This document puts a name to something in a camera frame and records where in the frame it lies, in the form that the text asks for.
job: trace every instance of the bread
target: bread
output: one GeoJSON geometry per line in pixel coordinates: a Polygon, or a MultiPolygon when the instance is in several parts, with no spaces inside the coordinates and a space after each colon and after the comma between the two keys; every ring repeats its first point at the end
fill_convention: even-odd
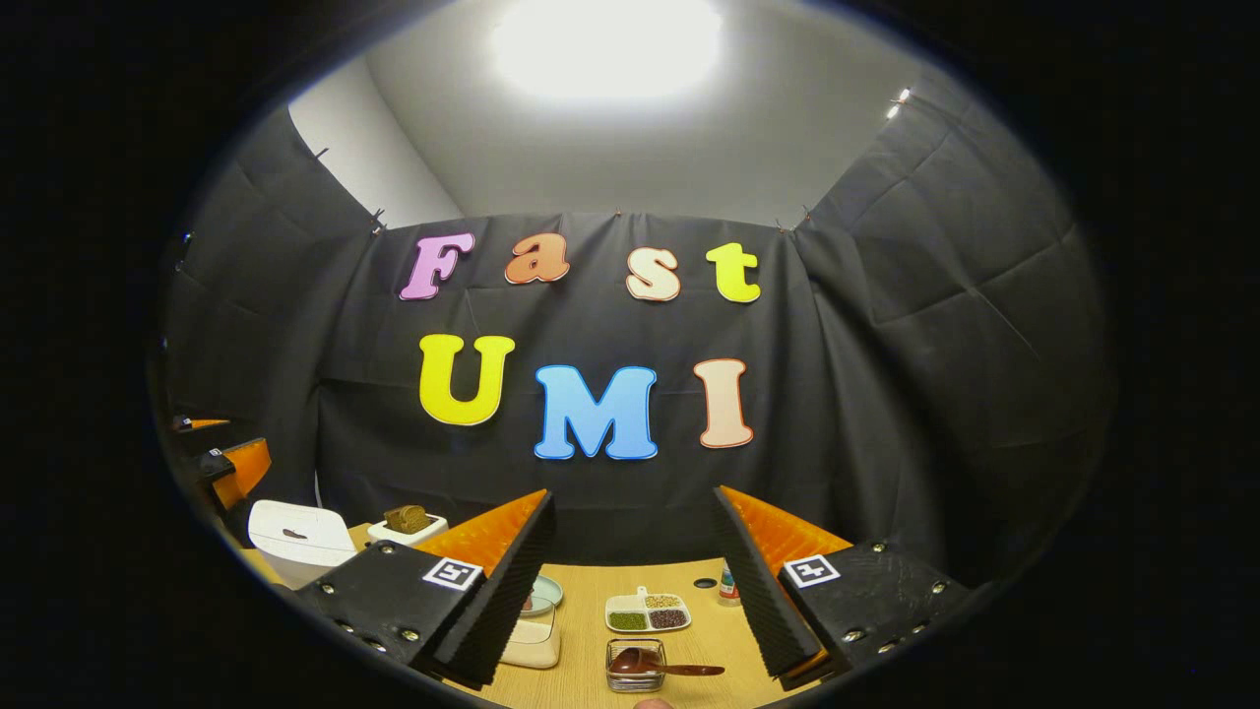
{"type": "Polygon", "coordinates": [[[386,528],[399,534],[416,534],[432,523],[420,505],[403,505],[386,513],[386,528]]]}

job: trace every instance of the white plate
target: white plate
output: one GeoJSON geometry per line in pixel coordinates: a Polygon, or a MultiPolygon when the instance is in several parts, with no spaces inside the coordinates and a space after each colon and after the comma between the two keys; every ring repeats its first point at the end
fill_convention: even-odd
{"type": "MultiPolygon", "coordinates": [[[[559,607],[559,602],[564,599],[564,589],[561,588],[559,584],[556,583],[554,581],[539,574],[538,578],[534,579],[534,591],[530,592],[530,596],[534,596],[537,598],[544,598],[549,601],[552,606],[559,607]]],[[[536,611],[522,611],[520,617],[528,618],[530,616],[538,616],[546,612],[547,608],[539,608],[536,611]]]]}

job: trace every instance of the blue letter m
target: blue letter m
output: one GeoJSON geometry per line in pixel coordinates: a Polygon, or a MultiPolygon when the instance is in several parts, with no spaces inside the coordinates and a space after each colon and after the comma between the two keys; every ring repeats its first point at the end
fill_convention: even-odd
{"type": "Polygon", "coordinates": [[[656,382],[656,373],[645,368],[622,368],[612,375],[598,404],[576,369],[553,365],[534,375],[547,395],[543,411],[543,441],[534,447],[534,456],[563,461],[573,457],[573,446],[566,437],[573,429],[577,443],[587,458],[593,458],[612,428],[612,443],[605,450],[609,458],[640,461],[656,455],[656,445],[648,431],[648,390],[656,382]]]}

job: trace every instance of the brown spoon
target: brown spoon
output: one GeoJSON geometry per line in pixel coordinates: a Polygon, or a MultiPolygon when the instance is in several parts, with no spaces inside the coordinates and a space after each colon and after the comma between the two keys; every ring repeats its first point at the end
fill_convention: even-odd
{"type": "Polygon", "coordinates": [[[609,669],[620,675],[640,675],[643,672],[665,672],[669,675],[721,675],[726,667],[713,665],[662,665],[660,655],[641,647],[627,647],[612,659],[609,669]]]}

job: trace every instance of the ceiling light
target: ceiling light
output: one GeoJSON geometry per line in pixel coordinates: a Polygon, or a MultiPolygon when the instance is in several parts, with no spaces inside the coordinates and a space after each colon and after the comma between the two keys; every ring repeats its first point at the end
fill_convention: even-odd
{"type": "Polygon", "coordinates": [[[533,93],[646,97],[712,68],[721,21],[701,0],[525,0],[493,40],[499,69],[533,93]]]}

